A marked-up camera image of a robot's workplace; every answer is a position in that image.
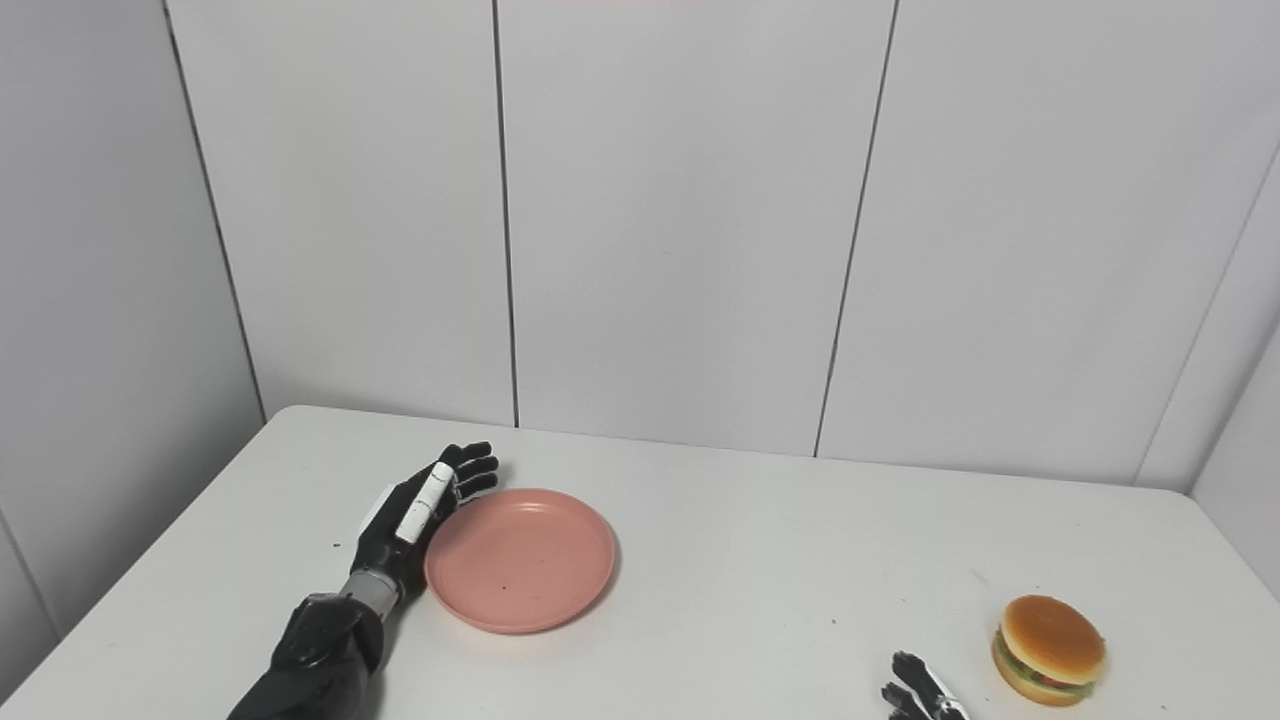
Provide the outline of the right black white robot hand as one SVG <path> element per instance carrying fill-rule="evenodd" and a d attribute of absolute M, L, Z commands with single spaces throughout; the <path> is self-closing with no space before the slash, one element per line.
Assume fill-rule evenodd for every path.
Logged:
<path fill-rule="evenodd" d="M 893 682 L 879 693 L 890 705 L 890 719 L 970 719 L 961 701 L 916 655 L 899 650 L 891 659 Z"/>

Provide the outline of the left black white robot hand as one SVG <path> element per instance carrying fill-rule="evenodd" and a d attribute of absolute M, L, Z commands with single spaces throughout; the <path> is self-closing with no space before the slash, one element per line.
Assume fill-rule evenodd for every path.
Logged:
<path fill-rule="evenodd" d="M 436 461 L 390 486 L 360 533 L 352 578 L 385 585 L 388 607 L 419 596 L 431 538 L 456 511 L 495 491 L 499 466 L 488 442 L 449 445 Z"/>

